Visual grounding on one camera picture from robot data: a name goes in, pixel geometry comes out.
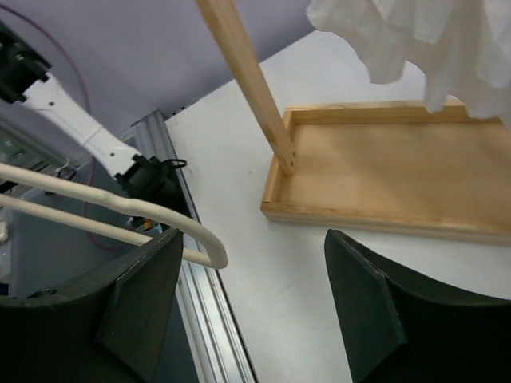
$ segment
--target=robotic arm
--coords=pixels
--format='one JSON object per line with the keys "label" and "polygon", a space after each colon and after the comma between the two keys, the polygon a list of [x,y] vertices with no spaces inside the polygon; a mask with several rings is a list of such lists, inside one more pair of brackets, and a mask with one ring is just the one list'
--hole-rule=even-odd
{"label": "robotic arm", "polygon": [[0,98],[44,116],[94,156],[131,198],[186,214],[172,161],[144,158],[112,135],[62,88],[51,64],[0,22]]}

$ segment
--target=white fabric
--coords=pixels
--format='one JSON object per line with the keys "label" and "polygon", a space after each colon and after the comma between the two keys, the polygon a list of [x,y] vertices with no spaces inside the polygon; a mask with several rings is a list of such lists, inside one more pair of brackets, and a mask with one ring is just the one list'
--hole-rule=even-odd
{"label": "white fabric", "polygon": [[453,95],[511,128],[511,0],[312,0],[307,16],[348,41],[371,82],[398,80],[410,61],[430,112]]}

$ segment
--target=wooden dowel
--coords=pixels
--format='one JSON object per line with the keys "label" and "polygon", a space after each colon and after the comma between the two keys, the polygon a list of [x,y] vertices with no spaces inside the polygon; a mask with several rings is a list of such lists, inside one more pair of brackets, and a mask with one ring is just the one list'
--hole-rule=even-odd
{"label": "wooden dowel", "polygon": [[295,153],[233,0],[195,0],[284,173]]}

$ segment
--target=tabletop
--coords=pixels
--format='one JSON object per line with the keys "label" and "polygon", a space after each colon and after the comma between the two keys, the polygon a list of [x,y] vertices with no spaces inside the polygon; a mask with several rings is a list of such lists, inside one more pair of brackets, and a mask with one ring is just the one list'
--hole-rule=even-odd
{"label": "tabletop", "polygon": [[[369,83],[351,47],[313,32],[261,65],[280,112],[289,105],[421,99],[413,65]],[[349,382],[323,254],[326,227],[273,223],[259,206],[272,152],[231,81],[167,121],[201,221],[224,242],[220,272],[259,381]],[[511,298],[511,247],[344,230],[371,250],[467,290]]]}

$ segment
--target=ruffled fabric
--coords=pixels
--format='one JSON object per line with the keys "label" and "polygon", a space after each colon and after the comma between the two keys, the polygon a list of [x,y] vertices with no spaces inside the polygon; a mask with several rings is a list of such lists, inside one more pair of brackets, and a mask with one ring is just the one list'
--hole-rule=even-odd
{"label": "ruffled fabric", "polygon": [[511,0],[312,0],[307,16],[347,40],[371,82],[397,81],[410,61],[430,112],[452,95],[511,128]]}

